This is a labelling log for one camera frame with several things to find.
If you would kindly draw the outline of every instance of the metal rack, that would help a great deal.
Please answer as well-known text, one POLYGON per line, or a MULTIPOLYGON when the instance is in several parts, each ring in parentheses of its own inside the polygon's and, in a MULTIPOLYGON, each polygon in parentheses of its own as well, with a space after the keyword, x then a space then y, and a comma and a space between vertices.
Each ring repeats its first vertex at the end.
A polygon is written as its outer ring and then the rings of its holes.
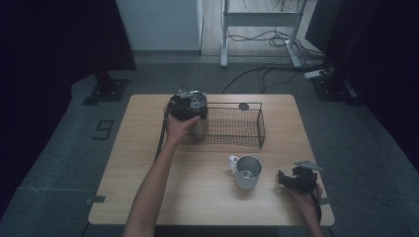
POLYGON ((209 103, 208 129, 187 134, 188 145, 225 144, 262 148, 266 138, 262 103, 209 103))
POLYGON ((237 13, 228 12, 228 2, 224 1, 222 13, 222 40, 221 40, 221 63, 220 66, 227 67, 227 29, 228 27, 293 27, 289 40, 286 40, 287 51, 294 67, 301 67, 294 47, 296 34, 307 0, 302 0, 297 12, 281 13, 237 13))

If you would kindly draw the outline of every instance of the wall outlet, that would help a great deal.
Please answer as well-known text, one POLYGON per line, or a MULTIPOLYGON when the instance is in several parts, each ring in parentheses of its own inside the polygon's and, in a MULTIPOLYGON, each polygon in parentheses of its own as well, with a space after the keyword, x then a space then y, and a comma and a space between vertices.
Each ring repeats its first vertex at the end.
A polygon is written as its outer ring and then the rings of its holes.
POLYGON ((305 79, 312 79, 312 78, 326 76, 326 75, 327 75, 327 73, 326 73, 325 70, 317 70, 317 71, 304 73, 304 78, 305 79))

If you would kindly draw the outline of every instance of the white wall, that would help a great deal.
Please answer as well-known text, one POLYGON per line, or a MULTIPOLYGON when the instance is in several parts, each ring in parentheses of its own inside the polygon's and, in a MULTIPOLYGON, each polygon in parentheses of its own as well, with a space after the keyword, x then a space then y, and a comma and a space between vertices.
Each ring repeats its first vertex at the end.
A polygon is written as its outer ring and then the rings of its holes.
POLYGON ((117 0, 132 50, 200 50, 202 0, 117 0))

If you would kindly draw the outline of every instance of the black wire basket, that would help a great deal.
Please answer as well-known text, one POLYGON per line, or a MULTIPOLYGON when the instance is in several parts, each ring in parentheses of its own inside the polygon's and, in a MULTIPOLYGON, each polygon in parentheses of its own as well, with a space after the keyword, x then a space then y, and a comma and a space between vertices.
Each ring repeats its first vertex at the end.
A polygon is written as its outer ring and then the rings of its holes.
POLYGON ((266 138, 262 103, 208 103, 207 119, 191 127, 183 144, 262 148, 266 138))

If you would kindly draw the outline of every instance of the stainless steel cup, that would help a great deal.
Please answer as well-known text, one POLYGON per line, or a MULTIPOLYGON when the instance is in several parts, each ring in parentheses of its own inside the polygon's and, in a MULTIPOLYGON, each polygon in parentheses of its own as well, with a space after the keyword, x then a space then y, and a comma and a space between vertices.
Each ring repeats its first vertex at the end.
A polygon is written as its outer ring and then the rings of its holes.
POLYGON ((254 156, 241 158, 230 155, 228 165, 234 172, 234 182, 242 190, 253 190, 262 174, 262 163, 254 156))

